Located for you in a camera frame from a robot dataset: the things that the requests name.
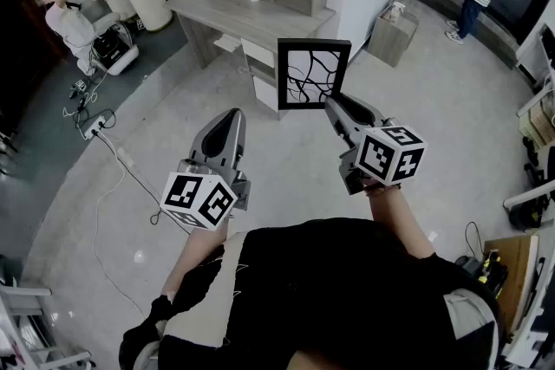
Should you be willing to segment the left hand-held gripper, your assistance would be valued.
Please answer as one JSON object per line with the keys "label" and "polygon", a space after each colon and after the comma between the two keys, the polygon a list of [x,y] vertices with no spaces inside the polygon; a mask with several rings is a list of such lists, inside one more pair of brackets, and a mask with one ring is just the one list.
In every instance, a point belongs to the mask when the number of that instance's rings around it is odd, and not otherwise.
{"label": "left hand-held gripper", "polygon": [[248,207],[251,181],[239,170],[246,119],[233,108],[195,136],[189,155],[171,172],[160,208],[182,227],[215,231],[233,209]]}

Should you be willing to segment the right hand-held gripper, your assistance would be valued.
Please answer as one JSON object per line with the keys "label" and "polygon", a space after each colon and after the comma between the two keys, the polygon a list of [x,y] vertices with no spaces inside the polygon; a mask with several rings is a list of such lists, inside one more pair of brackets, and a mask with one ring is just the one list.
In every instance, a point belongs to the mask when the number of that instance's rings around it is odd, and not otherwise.
{"label": "right hand-held gripper", "polygon": [[364,189],[365,179],[391,186],[415,176],[428,144],[413,128],[347,94],[327,97],[324,111],[348,146],[339,173],[350,195]]}

